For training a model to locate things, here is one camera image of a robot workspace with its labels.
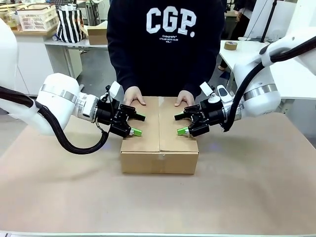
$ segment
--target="white plastic basket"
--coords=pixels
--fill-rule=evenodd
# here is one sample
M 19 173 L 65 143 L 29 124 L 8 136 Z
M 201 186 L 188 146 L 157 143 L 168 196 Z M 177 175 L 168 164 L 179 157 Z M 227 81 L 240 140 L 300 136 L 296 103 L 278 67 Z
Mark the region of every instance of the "white plastic basket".
M 31 4 L 17 10 L 23 31 L 48 32 L 58 25 L 55 5 Z

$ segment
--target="brown tape roll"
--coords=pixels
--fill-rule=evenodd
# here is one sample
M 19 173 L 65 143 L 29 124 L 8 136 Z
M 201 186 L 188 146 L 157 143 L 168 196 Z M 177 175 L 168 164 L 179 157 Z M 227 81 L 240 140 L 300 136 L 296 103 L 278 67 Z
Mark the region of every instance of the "brown tape roll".
M 232 41 L 226 41 L 224 45 L 224 49 L 226 50 L 236 50 L 237 49 L 237 43 Z

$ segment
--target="shoe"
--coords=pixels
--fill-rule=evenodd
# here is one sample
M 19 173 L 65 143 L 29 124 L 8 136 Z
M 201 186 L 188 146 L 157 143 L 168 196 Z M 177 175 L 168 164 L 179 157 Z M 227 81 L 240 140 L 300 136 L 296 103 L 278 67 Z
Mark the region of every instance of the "shoe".
M 226 68 L 223 68 L 221 65 L 218 66 L 218 69 L 222 72 L 224 72 L 226 70 Z

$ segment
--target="gray floor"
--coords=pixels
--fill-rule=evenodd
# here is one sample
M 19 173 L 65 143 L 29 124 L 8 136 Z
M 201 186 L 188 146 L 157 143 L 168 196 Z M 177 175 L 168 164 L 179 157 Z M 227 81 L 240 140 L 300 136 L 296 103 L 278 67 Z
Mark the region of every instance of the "gray floor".
M 109 55 L 106 51 L 91 50 L 81 55 L 83 72 L 78 78 L 80 84 L 84 84 L 84 93 L 101 96 L 105 92 L 105 86 L 111 84 L 115 80 L 115 71 L 111 66 Z M 219 84 L 226 85 L 226 80 L 220 78 L 222 74 L 217 68 L 211 78 L 209 84 L 217 86 Z M 204 99 L 205 96 L 200 96 L 197 101 Z M 20 121 L 5 115 L 5 112 L 0 109 L 0 156 L 5 152 L 7 147 L 16 139 L 20 132 L 25 128 L 25 124 Z M 316 139 L 310 139 L 310 142 L 316 147 Z

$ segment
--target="black and white striped bag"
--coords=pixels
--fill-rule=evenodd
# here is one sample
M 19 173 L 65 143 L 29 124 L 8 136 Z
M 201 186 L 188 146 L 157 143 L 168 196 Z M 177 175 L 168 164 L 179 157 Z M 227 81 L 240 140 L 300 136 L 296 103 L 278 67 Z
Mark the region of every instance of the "black and white striped bag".
M 74 11 L 58 11 L 59 24 L 57 27 L 58 38 L 65 43 L 77 43 L 85 38 L 80 29 L 83 26 L 82 13 L 79 9 Z

